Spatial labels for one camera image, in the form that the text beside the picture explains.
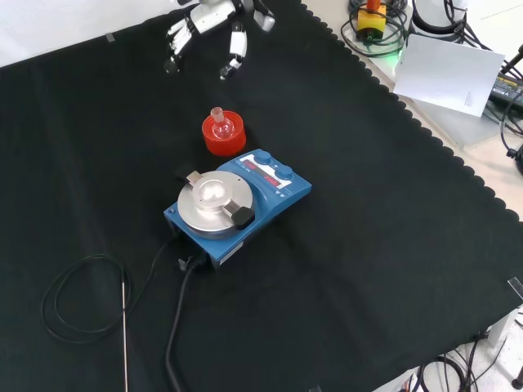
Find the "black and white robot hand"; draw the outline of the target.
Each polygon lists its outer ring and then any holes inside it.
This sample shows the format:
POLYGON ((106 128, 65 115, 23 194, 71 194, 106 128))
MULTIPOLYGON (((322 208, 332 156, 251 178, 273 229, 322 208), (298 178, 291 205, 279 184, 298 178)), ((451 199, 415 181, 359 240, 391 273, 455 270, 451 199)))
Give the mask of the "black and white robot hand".
POLYGON ((166 73, 181 71, 183 54, 196 38, 230 26, 229 60, 221 68, 220 79, 225 81, 230 78, 242 66, 247 54, 248 35, 243 20, 248 16, 266 33, 276 23, 275 15, 262 1, 200 1, 166 33, 169 50, 164 63, 166 73))

